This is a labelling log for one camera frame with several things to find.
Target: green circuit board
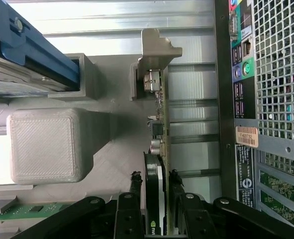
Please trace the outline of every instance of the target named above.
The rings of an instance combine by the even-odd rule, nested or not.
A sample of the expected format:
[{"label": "green circuit board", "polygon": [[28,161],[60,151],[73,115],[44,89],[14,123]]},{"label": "green circuit board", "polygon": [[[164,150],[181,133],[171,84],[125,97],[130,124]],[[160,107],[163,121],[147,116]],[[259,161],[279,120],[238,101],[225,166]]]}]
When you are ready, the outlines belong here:
[{"label": "green circuit board", "polygon": [[0,214],[0,221],[28,218],[47,218],[70,204],[51,203],[51,204],[29,204],[14,205]]},{"label": "green circuit board", "polygon": [[[261,172],[260,181],[284,197],[294,201],[294,186],[265,172]],[[261,191],[261,202],[294,225],[294,211],[284,206],[265,192]]]},{"label": "green circuit board", "polygon": [[261,171],[261,183],[294,202],[294,186]]}]

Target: sheet metal wall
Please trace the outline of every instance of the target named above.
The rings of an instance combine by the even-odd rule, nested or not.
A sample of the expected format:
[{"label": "sheet metal wall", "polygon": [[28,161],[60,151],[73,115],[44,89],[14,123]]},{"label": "sheet metal wall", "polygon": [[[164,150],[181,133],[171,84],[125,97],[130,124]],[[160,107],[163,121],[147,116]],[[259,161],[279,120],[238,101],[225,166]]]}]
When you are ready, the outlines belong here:
[{"label": "sheet metal wall", "polygon": [[193,175],[184,180],[188,191],[208,201],[220,196],[219,176],[200,177],[219,169],[213,1],[9,3],[63,53],[141,54],[140,31],[147,27],[182,47],[183,56],[169,66],[172,165]]}]

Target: barcode label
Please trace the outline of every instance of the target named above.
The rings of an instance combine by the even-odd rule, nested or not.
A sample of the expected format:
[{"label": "barcode label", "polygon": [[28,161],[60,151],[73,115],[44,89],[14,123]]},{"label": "barcode label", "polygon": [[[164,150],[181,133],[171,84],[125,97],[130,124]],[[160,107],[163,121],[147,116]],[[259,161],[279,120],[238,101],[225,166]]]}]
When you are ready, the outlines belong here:
[{"label": "barcode label", "polygon": [[237,126],[236,130],[236,142],[246,146],[258,147],[258,130],[254,127],[242,127]]}]

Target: metal mesh grille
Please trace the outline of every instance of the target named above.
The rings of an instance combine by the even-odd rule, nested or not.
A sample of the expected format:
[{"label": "metal mesh grille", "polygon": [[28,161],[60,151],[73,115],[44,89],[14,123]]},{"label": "metal mesh grille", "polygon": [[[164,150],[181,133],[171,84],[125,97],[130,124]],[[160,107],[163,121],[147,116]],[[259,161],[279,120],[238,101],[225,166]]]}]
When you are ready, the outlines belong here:
[{"label": "metal mesh grille", "polygon": [[280,157],[271,153],[265,153],[265,161],[263,162],[287,174],[294,175],[294,160]]},{"label": "metal mesh grille", "polygon": [[294,0],[254,0],[260,134],[294,140]]}]

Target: green ps/2 port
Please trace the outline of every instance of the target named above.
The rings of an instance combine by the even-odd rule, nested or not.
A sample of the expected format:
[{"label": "green ps/2 port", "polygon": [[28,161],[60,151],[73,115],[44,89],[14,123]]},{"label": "green ps/2 port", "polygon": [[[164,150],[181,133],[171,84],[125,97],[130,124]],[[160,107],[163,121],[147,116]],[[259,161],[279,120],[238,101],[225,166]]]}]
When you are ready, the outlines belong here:
[{"label": "green ps/2 port", "polygon": [[244,62],[242,66],[242,72],[244,76],[247,76],[251,71],[251,66],[248,62]]}]

